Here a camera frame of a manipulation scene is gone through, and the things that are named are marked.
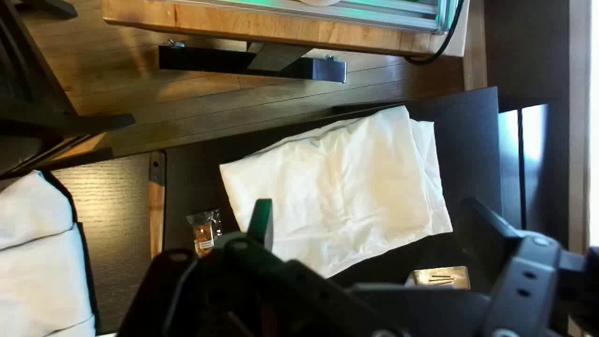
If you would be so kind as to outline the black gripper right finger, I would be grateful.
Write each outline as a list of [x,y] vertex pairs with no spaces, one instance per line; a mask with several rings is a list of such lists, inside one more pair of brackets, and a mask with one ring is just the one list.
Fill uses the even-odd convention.
[[554,239],[509,226],[470,199],[458,212],[470,289],[363,284],[350,295],[400,337],[559,337],[573,319],[599,332],[599,254],[567,252]]

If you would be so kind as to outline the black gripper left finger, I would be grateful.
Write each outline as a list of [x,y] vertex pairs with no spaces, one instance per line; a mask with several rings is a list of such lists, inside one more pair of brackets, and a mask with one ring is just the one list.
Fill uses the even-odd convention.
[[204,259],[161,254],[127,310],[118,337],[294,337],[258,274],[279,261],[262,248],[215,250]]

